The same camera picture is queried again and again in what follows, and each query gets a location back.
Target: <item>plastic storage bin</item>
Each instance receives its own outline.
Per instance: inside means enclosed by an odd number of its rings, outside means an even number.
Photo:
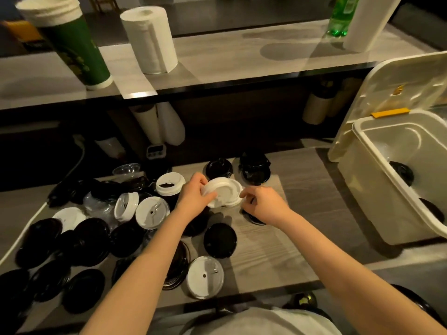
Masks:
[[[427,111],[447,86],[447,54],[394,59],[366,77],[329,151],[347,186],[383,240],[401,244],[444,236],[419,198],[447,216],[447,124]],[[372,112],[407,107],[405,114]],[[409,187],[390,166],[409,166]]]

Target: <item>counter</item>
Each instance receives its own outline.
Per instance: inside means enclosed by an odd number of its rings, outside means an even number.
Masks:
[[[343,50],[342,38],[325,37],[327,25],[328,20],[321,20],[178,37],[179,63],[169,74],[144,75],[130,44],[100,47],[115,83],[95,91],[86,91],[56,53],[2,58],[0,109],[99,98],[156,103],[173,94],[371,68],[391,58],[435,51],[387,25],[371,51],[353,53]]]
[[[338,172],[337,165],[327,160],[327,149],[303,148],[267,154],[271,161],[272,176],[268,185],[286,198],[289,206],[321,230],[340,248],[372,270],[397,268],[405,265],[429,264],[447,259],[444,239],[418,242],[409,246],[390,246],[378,236],[372,224],[361,212]],[[237,169],[238,159],[232,160]],[[174,167],[173,171],[189,178],[202,171],[206,163]],[[213,219],[231,224],[238,237],[235,253],[221,260],[225,270],[224,287],[216,299],[196,301],[187,295],[182,286],[161,293],[155,318],[181,314],[186,311],[213,308],[221,304],[274,297],[306,289],[319,288],[317,276],[290,240],[270,226],[249,223],[239,212],[240,207],[213,209]],[[35,220],[54,214],[45,207]],[[8,234],[11,240],[17,234]],[[190,251],[191,259],[205,255],[203,235],[182,239]],[[14,269],[14,257],[0,267],[0,274]],[[109,258],[100,266],[107,278],[106,290],[116,258]],[[82,268],[72,268],[72,276]],[[46,329],[64,325],[82,324],[93,309],[80,315],[70,315],[59,306],[58,298],[35,303],[21,329]]]

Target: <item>person's left hand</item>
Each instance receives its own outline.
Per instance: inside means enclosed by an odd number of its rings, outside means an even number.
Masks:
[[[182,212],[182,216],[187,217],[189,221],[200,214],[208,203],[217,197],[215,191],[202,196],[200,188],[207,183],[207,178],[202,173],[197,172],[189,182],[183,185],[175,210]]]

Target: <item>hand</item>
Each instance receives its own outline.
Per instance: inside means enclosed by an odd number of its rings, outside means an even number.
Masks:
[[[271,187],[248,186],[240,193],[240,197],[245,197],[242,209],[268,225],[278,227],[293,213]]]
[[[217,197],[215,191],[202,196],[200,188],[207,183],[207,178],[202,173],[197,172],[191,177],[189,182],[183,185],[175,210],[182,212],[182,216],[189,221],[200,214],[208,203]]]

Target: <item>bottle label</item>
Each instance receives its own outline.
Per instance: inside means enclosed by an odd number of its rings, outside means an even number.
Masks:
[[[346,6],[343,10],[343,14],[350,14],[355,8],[355,5],[357,4],[357,0],[347,0]]]

